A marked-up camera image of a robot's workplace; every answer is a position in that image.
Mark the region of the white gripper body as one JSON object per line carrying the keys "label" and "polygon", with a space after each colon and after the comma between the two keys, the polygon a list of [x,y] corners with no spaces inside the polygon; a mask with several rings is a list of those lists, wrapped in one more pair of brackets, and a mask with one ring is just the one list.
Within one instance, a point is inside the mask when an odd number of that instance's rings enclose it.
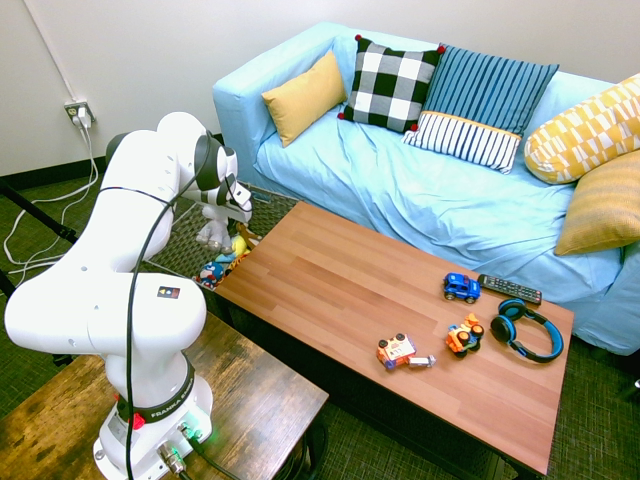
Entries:
{"label": "white gripper body", "polygon": [[220,185],[220,199],[226,216],[242,223],[252,217],[251,192],[241,185],[234,174],[229,174]]}

